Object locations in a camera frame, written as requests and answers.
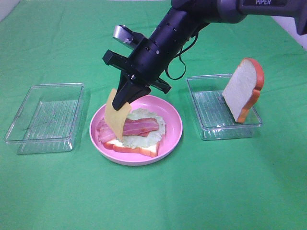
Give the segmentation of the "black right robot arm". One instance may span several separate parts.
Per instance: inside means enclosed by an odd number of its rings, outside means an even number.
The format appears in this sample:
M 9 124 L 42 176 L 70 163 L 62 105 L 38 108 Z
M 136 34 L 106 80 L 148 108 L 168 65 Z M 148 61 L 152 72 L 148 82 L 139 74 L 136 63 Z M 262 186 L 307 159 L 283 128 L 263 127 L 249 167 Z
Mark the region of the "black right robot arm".
M 113 37 L 132 49 L 128 57 L 108 50 L 103 61 L 121 71 L 114 109 L 148 95 L 151 87 L 164 93 L 170 85 L 160 78 L 169 63 L 186 51 L 185 43 L 197 39 L 211 23 L 238 23 L 247 15 L 292 17 L 299 35 L 307 32 L 304 0 L 174 0 L 150 37 L 117 25 Z

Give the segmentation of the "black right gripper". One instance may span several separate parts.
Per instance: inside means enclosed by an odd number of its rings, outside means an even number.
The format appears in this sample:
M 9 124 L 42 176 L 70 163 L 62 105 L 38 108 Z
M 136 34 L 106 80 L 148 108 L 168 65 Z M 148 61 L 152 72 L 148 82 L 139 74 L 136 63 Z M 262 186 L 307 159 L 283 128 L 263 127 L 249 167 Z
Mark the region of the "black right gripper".
M 102 60 L 107 65 L 122 71 L 112 102 L 116 111 L 121 109 L 125 103 L 132 103 L 151 92 L 149 87 L 142 87 L 138 83 L 152 85 L 165 94 L 171 89 L 166 81 L 159 78 L 171 61 L 171 54 L 163 51 L 148 38 L 143 38 L 129 57 L 107 50 Z M 135 76 L 138 83 L 129 76 Z

